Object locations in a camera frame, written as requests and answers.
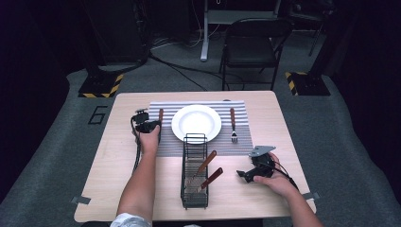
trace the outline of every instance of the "yellow and black tape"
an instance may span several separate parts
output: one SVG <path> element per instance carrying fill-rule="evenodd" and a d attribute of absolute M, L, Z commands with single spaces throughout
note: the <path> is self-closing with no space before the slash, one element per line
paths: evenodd
<path fill-rule="evenodd" d="M 307 73 L 304 73 L 304 72 L 296 72 L 296 73 L 295 72 L 286 72 L 286 78 L 287 78 L 287 82 L 288 82 L 288 85 L 289 85 L 289 90 L 291 90 L 291 93 L 292 93 L 293 96 L 297 96 L 298 92 L 297 92 L 297 89 L 295 87 L 294 80 L 292 79 L 292 75 L 293 74 L 307 75 Z"/>
<path fill-rule="evenodd" d="M 123 79 L 124 75 L 119 75 L 114 82 L 114 85 L 110 92 L 107 93 L 79 93 L 79 97 L 113 97 L 118 90 L 118 86 L 120 85 L 121 79 Z"/>

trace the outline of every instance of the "striped placemat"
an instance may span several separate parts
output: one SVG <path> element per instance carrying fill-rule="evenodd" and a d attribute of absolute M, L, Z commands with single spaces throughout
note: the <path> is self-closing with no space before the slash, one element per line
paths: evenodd
<path fill-rule="evenodd" d="M 182 157 L 183 141 L 177 138 L 171 129 L 171 120 L 174 114 L 188 105 L 205 105 L 214 109 L 221 118 L 221 131 L 212 141 L 208 141 L 208 153 L 216 150 L 218 155 L 234 156 L 248 155 L 253 150 L 251 132 L 244 101 L 190 101 L 190 102 L 150 102 L 148 109 L 149 120 L 159 118 L 159 110 L 164 110 L 162 136 L 159 144 L 159 157 Z M 230 108 L 235 109 L 235 132 L 238 142 L 231 142 Z"/>

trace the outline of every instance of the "fork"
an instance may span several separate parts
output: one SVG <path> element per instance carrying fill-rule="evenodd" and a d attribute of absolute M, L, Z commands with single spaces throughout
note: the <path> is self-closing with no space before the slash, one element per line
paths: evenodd
<path fill-rule="evenodd" d="M 230 116 L 231 116 L 231 126 L 233 127 L 233 133 L 231 133 L 231 142 L 236 143 L 238 142 L 238 138 L 235 132 L 235 111 L 234 108 L 230 109 Z"/>

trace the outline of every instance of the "wire utensil holder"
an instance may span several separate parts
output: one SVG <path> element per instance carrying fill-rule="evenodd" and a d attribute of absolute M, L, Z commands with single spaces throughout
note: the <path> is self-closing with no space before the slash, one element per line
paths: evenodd
<path fill-rule="evenodd" d="M 207 179 L 208 167 L 201 173 L 198 169 L 207 157 L 207 138 L 203 133 L 188 133 L 183 139 L 183 171 L 181 199 L 183 207 L 206 208 L 209 202 L 209 187 L 199 191 Z"/>

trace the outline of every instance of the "human arm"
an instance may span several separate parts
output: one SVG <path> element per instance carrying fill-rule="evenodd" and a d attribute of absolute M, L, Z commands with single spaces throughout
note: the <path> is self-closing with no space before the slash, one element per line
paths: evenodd
<path fill-rule="evenodd" d="M 151 133 L 137 132 L 142 146 L 142 159 L 123 190 L 117 215 L 128 213 L 152 221 L 159 131 L 160 126 L 156 126 Z"/>
<path fill-rule="evenodd" d="M 275 167 L 280 169 L 278 158 L 273 153 L 270 153 L 270 156 L 276 163 Z M 267 185 L 275 193 L 286 199 L 294 227 L 323 226 L 301 193 L 289 182 L 288 178 L 279 171 L 274 171 L 270 178 L 254 176 L 253 180 L 257 183 Z"/>

